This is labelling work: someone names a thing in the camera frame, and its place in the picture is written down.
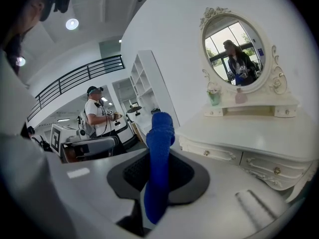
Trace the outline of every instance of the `black metal railing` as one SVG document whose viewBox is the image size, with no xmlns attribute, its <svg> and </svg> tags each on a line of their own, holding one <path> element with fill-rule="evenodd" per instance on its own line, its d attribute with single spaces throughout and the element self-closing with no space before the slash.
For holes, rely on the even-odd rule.
<svg viewBox="0 0 319 239">
<path fill-rule="evenodd" d="M 89 81 L 103 74 L 125 69 L 121 55 L 103 58 L 68 72 L 42 90 L 35 98 L 35 106 L 27 118 L 30 121 L 41 109 L 47 106 L 58 96 L 79 84 Z"/>
</svg>

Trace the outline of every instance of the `white desk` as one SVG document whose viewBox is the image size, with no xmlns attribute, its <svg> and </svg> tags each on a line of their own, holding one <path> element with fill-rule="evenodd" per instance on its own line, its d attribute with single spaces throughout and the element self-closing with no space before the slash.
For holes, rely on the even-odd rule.
<svg viewBox="0 0 319 239">
<path fill-rule="evenodd" d="M 152 115 L 139 116 L 134 123 L 146 144 L 146 135 L 152 129 Z"/>
<path fill-rule="evenodd" d="M 184 151 L 239 165 L 276 190 L 294 187 L 287 202 L 312 179 L 319 129 L 302 109 L 295 118 L 205 117 L 204 109 L 176 130 Z"/>
</svg>

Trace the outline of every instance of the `white wall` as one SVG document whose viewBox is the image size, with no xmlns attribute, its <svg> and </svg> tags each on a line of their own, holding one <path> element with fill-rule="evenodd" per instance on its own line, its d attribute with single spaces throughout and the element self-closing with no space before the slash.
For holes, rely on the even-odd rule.
<svg viewBox="0 0 319 239">
<path fill-rule="evenodd" d="M 97 41 L 91 41 L 49 61 L 29 82 L 30 93 L 39 94 L 44 88 L 64 74 L 90 62 L 101 59 L 100 47 Z"/>
<path fill-rule="evenodd" d="M 152 50 L 180 125 L 206 103 L 199 24 L 207 7 L 227 7 L 261 26 L 277 46 L 289 87 L 318 122 L 318 49 L 287 0 L 147 0 L 128 26 L 121 54 L 130 71 L 138 50 Z"/>
<path fill-rule="evenodd" d="M 90 86 L 104 86 L 106 85 L 108 87 L 111 99 L 115 105 L 115 108 L 118 112 L 121 114 L 124 114 L 122 111 L 122 107 L 117 99 L 117 96 L 115 94 L 114 88 L 113 88 L 113 82 L 123 80 L 128 77 L 127 70 L 118 70 L 112 73 L 104 74 L 99 77 L 96 77 L 92 80 L 89 80 L 87 82 L 84 82 L 69 91 L 63 93 L 61 96 L 54 99 L 52 102 L 50 102 L 48 105 L 46 105 L 42 110 L 40 110 L 28 123 L 27 126 L 32 126 L 36 128 L 44 119 L 46 119 L 48 116 L 50 116 L 52 113 L 54 113 L 56 110 L 58 110 L 60 107 L 66 105 L 68 102 L 72 101 L 73 99 L 83 95 L 84 92 L 90 87 Z"/>
<path fill-rule="evenodd" d="M 46 142 L 50 143 L 50 137 L 48 137 L 48 134 L 45 134 L 45 132 L 50 129 L 51 129 L 50 127 L 35 128 L 34 131 L 36 135 L 41 135 Z"/>
</svg>

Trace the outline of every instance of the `small green jar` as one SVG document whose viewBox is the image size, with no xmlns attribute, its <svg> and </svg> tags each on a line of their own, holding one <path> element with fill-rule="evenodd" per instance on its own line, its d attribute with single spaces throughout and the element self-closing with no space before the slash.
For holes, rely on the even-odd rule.
<svg viewBox="0 0 319 239">
<path fill-rule="evenodd" d="M 209 91 L 207 91 L 207 94 L 209 96 L 210 99 L 210 103 L 212 106 L 216 106 L 220 103 L 220 92 L 216 92 L 216 93 L 211 93 Z"/>
</svg>

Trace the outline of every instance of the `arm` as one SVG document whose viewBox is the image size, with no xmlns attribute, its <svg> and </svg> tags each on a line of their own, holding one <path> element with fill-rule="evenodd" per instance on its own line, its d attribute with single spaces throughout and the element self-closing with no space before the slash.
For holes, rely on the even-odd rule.
<svg viewBox="0 0 319 239">
<path fill-rule="evenodd" d="M 88 117 L 88 122 L 90 125 L 102 124 L 109 120 L 105 116 L 96 116 L 95 114 L 87 114 L 87 117 Z"/>
<path fill-rule="evenodd" d="M 94 102 L 91 101 L 85 104 L 85 114 L 90 125 L 102 124 L 108 120 L 105 116 L 97 116 L 98 108 Z"/>
</svg>

